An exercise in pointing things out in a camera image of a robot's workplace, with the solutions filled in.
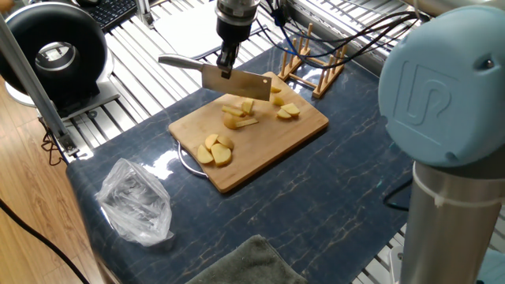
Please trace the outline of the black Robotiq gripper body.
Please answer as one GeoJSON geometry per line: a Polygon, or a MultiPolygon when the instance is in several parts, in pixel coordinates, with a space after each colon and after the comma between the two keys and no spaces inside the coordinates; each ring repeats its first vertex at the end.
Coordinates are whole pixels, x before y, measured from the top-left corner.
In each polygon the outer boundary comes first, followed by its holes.
{"type": "Polygon", "coordinates": [[[249,38],[251,24],[238,26],[218,19],[216,31],[224,43],[241,43],[249,38]]]}

